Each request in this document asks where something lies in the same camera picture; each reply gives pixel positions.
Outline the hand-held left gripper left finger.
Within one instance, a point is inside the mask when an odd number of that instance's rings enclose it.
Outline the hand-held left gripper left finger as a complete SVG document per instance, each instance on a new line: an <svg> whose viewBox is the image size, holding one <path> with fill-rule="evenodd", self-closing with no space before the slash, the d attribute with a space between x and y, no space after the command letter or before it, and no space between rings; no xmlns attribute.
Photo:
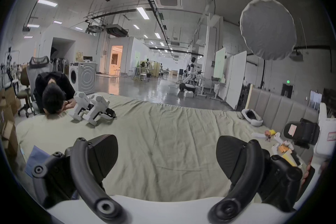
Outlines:
<svg viewBox="0 0 336 224"><path fill-rule="evenodd" d="M81 198L103 221L123 221L124 209L107 195L103 180L118 158L115 135L91 140L79 137L65 153L56 151L31 170L36 198L50 209L62 201Z"/></svg>

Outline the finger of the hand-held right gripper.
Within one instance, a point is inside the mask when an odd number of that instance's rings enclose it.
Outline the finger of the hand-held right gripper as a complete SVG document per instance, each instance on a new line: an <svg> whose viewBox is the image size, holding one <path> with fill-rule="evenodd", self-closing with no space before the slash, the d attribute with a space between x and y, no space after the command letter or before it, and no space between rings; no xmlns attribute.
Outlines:
<svg viewBox="0 0 336 224"><path fill-rule="evenodd" d="M264 138L266 141L270 141L272 138L275 139L277 142L284 142L280 137L280 133L276 132L275 130L266 130L264 133L252 133L251 136L253 138Z"/></svg>
<svg viewBox="0 0 336 224"><path fill-rule="evenodd" d="M271 148L274 155L279 155L293 167L302 167L303 161L294 150L291 142L278 139Z"/></svg>

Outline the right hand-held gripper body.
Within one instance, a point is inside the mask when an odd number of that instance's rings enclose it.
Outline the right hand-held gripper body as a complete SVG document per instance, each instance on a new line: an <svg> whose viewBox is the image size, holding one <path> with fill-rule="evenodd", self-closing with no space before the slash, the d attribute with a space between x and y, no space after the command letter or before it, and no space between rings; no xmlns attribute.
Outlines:
<svg viewBox="0 0 336 224"><path fill-rule="evenodd" d="M336 122L327 113L325 103L320 103L318 111L292 103L285 125L285 141L291 144L296 154L308 165L313 156L320 159L332 157L335 148Z"/></svg>

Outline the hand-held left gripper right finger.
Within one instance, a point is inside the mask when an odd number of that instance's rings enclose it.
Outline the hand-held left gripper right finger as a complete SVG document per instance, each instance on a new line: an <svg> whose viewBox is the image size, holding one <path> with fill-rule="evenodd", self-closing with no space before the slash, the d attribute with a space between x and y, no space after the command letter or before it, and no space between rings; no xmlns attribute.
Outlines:
<svg viewBox="0 0 336 224"><path fill-rule="evenodd" d="M231 222L258 194L262 203L291 213L303 173L279 155L270 155L255 139L244 142L223 135L216 145L217 162L231 181L225 198L209 210L210 222Z"/></svg>

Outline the person's right hand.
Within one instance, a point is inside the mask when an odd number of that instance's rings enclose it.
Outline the person's right hand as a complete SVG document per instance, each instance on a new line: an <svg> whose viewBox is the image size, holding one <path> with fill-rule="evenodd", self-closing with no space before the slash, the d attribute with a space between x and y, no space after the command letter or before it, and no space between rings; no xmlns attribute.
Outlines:
<svg viewBox="0 0 336 224"><path fill-rule="evenodd" d="M310 160L310 162L308 163L307 167L306 167L306 171L305 173L303 174L303 177L301 179L301 187L305 184L306 181L308 181L308 177L309 177L309 174L313 173L313 172L310 172L310 170L312 170L311 168L311 162L312 162L312 159ZM329 160L327 161L324 161L321 166L320 166L320 169L319 169L319 173L320 173L320 176L324 174L324 170L326 169L326 167L328 167L329 165Z"/></svg>

